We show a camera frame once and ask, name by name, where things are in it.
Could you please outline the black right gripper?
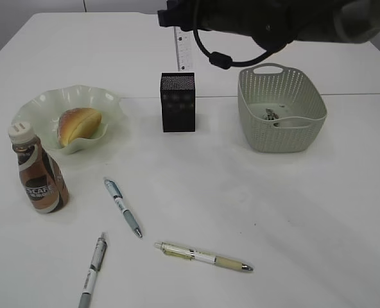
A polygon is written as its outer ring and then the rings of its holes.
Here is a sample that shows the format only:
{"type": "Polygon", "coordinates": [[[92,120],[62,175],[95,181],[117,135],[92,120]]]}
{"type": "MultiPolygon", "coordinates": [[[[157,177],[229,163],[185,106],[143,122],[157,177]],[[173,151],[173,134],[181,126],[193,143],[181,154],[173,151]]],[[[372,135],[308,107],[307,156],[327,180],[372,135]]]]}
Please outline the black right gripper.
{"type": "Polygon", "coordinates": [[[293,40],[305,9],[304,1],[168,1],[157,16],[165,28],[233,33],[251,37],[261,48],[279,48],[293,40]]]}

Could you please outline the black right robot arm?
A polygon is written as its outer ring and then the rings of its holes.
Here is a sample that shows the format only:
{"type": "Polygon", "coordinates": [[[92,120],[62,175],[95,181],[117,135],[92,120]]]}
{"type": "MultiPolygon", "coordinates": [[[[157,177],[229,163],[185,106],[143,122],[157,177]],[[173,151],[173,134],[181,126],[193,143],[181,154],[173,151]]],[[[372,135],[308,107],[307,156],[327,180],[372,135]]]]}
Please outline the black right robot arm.
{"type": "Polygon", "coordinates": [[[360,44],[380,32],[380,1],[168,1],[162,27],[251,37],[265,50],[291,41],[360,44]]]}

